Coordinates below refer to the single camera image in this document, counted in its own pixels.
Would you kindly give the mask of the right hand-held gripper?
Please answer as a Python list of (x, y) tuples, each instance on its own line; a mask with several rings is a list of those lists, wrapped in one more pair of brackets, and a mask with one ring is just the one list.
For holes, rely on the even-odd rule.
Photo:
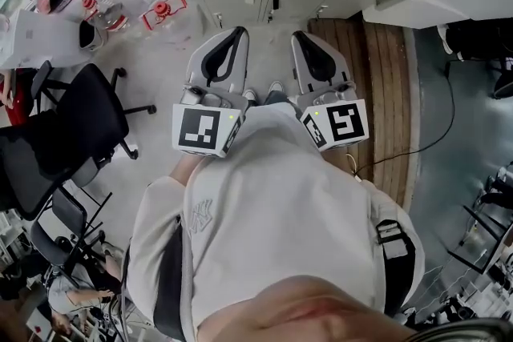
[[(369, 138), (366, 102), (349, 81), (342, 53), (316, 35), (293, 32), (294, 68), (302, 94), (297, 105), (301, 123), (319, 151), (347, 147)], [(314, 85), (333, 85), (314, 91)]]

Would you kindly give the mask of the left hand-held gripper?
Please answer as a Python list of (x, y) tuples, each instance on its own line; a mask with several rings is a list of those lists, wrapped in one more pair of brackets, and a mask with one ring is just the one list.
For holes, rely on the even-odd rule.
[(174, 149), (192, 155), (227, 156), (248, 109), (248, 100), (239, 95), (246, 79), (248, 47), (248, 31), (236, 26), (212, 36), (193, 52), (188, 84), (172, 110)]

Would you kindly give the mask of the person's left forearm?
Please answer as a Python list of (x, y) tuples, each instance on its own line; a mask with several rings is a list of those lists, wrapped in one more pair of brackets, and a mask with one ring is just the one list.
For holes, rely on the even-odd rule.
[(193, 171), (202, 160), (203, 157), (200, 155), (183, 155), (169, 176), (182, 186), (186, 187)]

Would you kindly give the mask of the person's blue jeans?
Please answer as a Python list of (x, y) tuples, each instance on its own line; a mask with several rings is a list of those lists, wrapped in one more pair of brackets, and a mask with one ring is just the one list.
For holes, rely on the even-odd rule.
[(294, 109), (297, 109), (297, 105), (293, 103), (284, 91), (270, 91), (262, 103), (255, 103), (256, 106), (266, 106), (277, 103), (288, 103)]

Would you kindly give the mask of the wooden pallet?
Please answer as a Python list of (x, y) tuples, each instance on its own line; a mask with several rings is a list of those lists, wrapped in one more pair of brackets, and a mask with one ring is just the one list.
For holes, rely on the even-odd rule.
[(368, 179), (409, 210), (417, 165), (414, 132), (418, 127), (412, 123), (414, 82), (402, 28), (361, 18), (311, 19), (308, 31), (344, 55), (357, 96), (366, 102), (370, 127), (366, 141), (331, 151), (325, 159)]

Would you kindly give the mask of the white trash bin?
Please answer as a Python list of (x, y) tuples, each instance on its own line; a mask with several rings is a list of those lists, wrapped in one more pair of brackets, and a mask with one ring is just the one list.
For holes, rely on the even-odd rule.
[(79, 25), (79, 47), (82, 50), (95, 51), (103, 45), (103, 37), (100, 31), (87, 21), (81, 21)]

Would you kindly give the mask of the black office chair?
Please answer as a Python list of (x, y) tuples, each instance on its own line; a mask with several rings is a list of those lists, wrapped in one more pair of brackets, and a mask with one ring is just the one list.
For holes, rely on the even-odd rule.
[(94, 64), (86, 65), (69, 83), (51, 81), (63, 90), (55, 107), (32, 115), (22, 124), (0, 127), (0, 211), (16, 210), (36, 219), (50, 197), (72, 179), (83, 186), (108, 164), (116, 147), (129, 159), (127, 116), (153, 115), (156, 106), (123, 108), (115, 88), (124, 68), (106, 78)]

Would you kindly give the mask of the person's white shirt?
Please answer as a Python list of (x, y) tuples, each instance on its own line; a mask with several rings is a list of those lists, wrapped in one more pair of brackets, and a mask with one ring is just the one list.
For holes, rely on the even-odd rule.
[(424, 272), (410, 217), (325, 161), (299, 117), (288, 103), (254, 104), (226, 158), (203, 158), (186, 187), (169, 175), (147, 187), (127, 290), (151, 322), (175, 320), (197, 342), (211, 314), (293, 276), (395, 320)]

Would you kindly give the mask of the dark grey chair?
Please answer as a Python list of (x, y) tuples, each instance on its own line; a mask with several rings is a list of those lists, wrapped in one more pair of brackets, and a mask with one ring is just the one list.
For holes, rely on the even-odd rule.
[(45, 61), (32, 79), (30, 88), (31, 97), (35, 101), (36, 113), (41, 112), (41, 101), (44, 95), (54, 106), (59, 104), (58, 100), (52, 95), (51, 90), (66, 91), (69, 87), (68, 83), (52, 79), (50, 76), (54, 71), (54, 67), (49, 61)]

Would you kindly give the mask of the white box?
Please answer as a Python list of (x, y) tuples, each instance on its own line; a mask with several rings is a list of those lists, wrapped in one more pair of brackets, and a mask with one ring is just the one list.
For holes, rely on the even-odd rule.
[(79, 24), (59, 16), (18, 10), (0, 40), (0, 70), (35, 68), (48, 61), (64, 68), (86, 62), (91, 52), (79, 46)]

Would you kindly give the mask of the grey folding chair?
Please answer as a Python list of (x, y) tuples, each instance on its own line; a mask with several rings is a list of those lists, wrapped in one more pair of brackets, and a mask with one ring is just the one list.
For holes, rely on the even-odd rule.
[(52, 239), (36, 218), (30, 229), (30, 240), (35, 249), (50, 263), (56, 272), (71, 278), (71, 274), (77, 263), (81, 263), (85, 257), (95, 257), (104, 261), (104, 258), (93, 247), (106, 239), (105, 232), (99, 228), (103, 225), (95, 222), (99, 213), (103, 210), (109, 199), (110, 192), (103, 202), (98, 202), (85, 190), (81, 191), (91, 199), (98, 209), (89, 218), (84, 206), (64, 187), (60, 187), (51, 196), (50, 205), (43, 210), (50, 210), (70, 232), (68, 241)]

